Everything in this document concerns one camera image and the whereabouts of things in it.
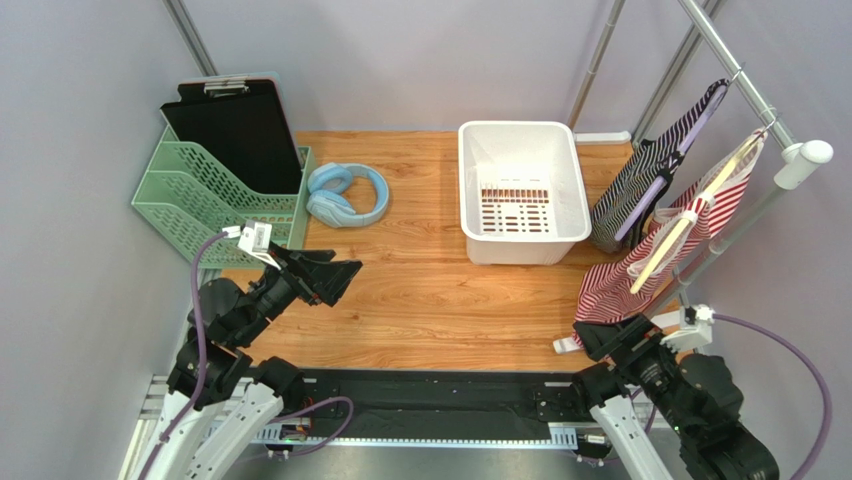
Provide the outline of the black clipboard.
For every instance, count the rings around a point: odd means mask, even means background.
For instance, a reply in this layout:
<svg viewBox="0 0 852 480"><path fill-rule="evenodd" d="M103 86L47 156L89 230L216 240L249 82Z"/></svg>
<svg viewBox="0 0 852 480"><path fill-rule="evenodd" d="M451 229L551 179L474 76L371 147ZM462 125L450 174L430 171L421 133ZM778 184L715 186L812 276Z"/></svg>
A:
<svg viewBox="0 0 852 480"><path fill-rule="evenodd" d="M208 76L177 86L160 112L180 141L204 147L249 189L291 195L304 161L275 72Z"/></svg>

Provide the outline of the cream hanger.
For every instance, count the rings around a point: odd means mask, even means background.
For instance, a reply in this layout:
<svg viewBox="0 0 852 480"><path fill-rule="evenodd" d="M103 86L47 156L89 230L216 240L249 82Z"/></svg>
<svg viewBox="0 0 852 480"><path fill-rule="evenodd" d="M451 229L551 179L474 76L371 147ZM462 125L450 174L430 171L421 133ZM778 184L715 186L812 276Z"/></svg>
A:
<svg viewBox="0 0 852 480"><path fill-rule="evenodd" d="M717 169L713 173L713 176L711 177L711 182L707 184L704 189L697 194L697 198L707 203L708 205L710 203L714 203L715 193L737 170L738 165L741 164L743 160L749 156L755 144L758 142L763 142L765 140L766 133L770 131L780 119L781 114L777 113L768 125L764 126L762 130L755 133L747 143L743 143L742 145L740 145L738 149L730 155L728 161L721 168ZM645 265L641 273L637 276L634 283L631 285L631 294L637 294L641 290L643 285L647 282L648 278L654 274L654 271L657 269L658 265L666 258L669 251L674 248L674 245L681 238L686 239L688 237L688 233L686 233L686 230L691 229L692 225L697 221L697 219L700 217L700 214L704 210L704 206L702 206L697 211L687 210L678 218L678 222L666 231L666 236L662 240L659 240L658 243L655 245L652 251L652 255L650 256L647 264Z"/></svg>

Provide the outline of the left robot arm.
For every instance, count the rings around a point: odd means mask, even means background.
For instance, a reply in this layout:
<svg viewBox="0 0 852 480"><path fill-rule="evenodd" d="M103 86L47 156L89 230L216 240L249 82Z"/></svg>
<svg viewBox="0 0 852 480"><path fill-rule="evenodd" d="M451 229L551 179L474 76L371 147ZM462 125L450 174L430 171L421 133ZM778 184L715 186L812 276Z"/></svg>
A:
<svg viewBox="0 0 852 480"><path fill-rule="evenodd" d="M299 367L275 356L255 364L244 350L297 301L335 306L363 264L276 244L262 256L246 289L229 278L194 284L189 337L132 478L220 479L268 424L326 406L309 401Z"/></svg>

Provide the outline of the red white striped tank top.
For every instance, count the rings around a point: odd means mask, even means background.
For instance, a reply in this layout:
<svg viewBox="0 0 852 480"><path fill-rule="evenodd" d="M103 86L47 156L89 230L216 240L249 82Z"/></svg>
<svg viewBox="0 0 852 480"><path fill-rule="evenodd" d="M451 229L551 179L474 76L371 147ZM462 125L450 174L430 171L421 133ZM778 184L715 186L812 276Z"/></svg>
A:
<svg viewBox="0 0 852 480"><path fill-rule="evenodd" d="M743 143L747 143L758 130L753 131ZM737 170L715 193L715 202L699 200L697 194L711 182L713 173L721 168L738 149L720 160L700 180L685 190L670 206L654 210L645 232L645 237L623 259L593 266L584 276L578 297L575 322L616 323L644 310L655 294L669 283L673 269L688 257L696 247L716 237L736 213L751 173L764 148L765 140L753 147L749 156L738 165ZM678 222L687 210L705 210L686 230L688 237L681 238L666 258L658 265L637 294L630 287L647 264L655 245L666 236L666 231Z"/></svg>

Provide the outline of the white plastic basket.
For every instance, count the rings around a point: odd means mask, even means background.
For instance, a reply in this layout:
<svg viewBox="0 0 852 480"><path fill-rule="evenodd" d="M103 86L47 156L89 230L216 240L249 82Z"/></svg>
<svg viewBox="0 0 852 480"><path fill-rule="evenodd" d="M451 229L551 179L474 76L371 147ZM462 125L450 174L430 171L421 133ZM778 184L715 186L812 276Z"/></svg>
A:
<svg viewBox="0 0 852 480"><path fill-rule="evenodd" d="M458 129L460 225L476 265L553 265L592 232L575 136L554 121Z"/></svg>

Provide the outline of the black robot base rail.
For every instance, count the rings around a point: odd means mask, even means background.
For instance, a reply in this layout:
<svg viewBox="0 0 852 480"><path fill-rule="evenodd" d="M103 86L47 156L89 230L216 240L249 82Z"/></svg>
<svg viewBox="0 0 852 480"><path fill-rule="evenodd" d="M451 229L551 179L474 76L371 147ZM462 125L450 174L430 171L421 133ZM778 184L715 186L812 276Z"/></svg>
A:
<svg viewBox="0 0 852 480"><path fill-rule="evenodd" d="M611 455L601 426L569 395L567 372L308 369L305 418L273 420L252 443L563 450Z"/></svg>

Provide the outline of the metal clothes rack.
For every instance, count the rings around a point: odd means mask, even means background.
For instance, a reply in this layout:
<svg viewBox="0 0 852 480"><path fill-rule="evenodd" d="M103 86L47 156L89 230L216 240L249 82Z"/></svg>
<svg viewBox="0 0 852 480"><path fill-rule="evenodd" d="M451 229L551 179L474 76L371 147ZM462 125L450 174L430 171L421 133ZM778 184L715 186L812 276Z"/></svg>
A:
<svg viewBox="0 0 852 480"><path fill-rule="evenodd" d="M764 98L760 89L744 72L743 65L731 53L713 22L714 16L724 6L722 1L704 3L682 1L680 5L689 17L691 26L643 111L636 130L633 133L628 131L577 133L575 142L580 145L616 145L629 140L636 142L638 135L645 132L654 122L659 108L667 100L682 70L694 56L697 44L704 42L725 71L731 75L729 85L740 90L743 98L761 122L760 133L769 134L779 145L784 166L774 176L771 190L749 208L731 218L726 228L711 239L689 264L682 269L673 270L672 280L643 310L645 315L656 317L662 315L662 309L674 298L679 299L682 307L688 307L690 303L686 298L686 289L689 285L748 232L783 195L799 187L820 166L829 163L834 156L833 147L825 141L797 141L781 120L781 114Z"/></svg>

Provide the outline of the green file organizer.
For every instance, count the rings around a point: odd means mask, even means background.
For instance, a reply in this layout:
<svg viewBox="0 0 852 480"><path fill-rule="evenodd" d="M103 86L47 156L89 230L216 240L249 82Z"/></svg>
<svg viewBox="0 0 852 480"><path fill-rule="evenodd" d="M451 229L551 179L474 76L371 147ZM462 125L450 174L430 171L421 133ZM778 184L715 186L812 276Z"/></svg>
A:
<svg viewBox="0 0 852 480"><path fill-rule="evenodd" d="M167 127L131 204L183 257L191 261L222 228L248 220L269 223L272 241L302 249L309 214L307 181L296 195L261 194L201 145L180 141Z"/></svg>

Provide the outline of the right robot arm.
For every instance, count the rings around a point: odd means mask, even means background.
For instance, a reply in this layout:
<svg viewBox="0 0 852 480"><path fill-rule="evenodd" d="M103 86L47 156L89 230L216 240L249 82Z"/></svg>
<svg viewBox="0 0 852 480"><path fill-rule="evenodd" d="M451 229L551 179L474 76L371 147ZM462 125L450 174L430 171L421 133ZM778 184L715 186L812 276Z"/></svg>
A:
<svg viewBox="0 0 852 480"><path fill-rule="evenodd" d="M573 375L572 392L580 409L603 428L631 478L671 476L634 417L631 385L675 431L692 478L779 478L772 453L740 421L744 395L721 357L678 359L663 331L643 315L609 324L578 322L574 329L595 363Z"/></svg>

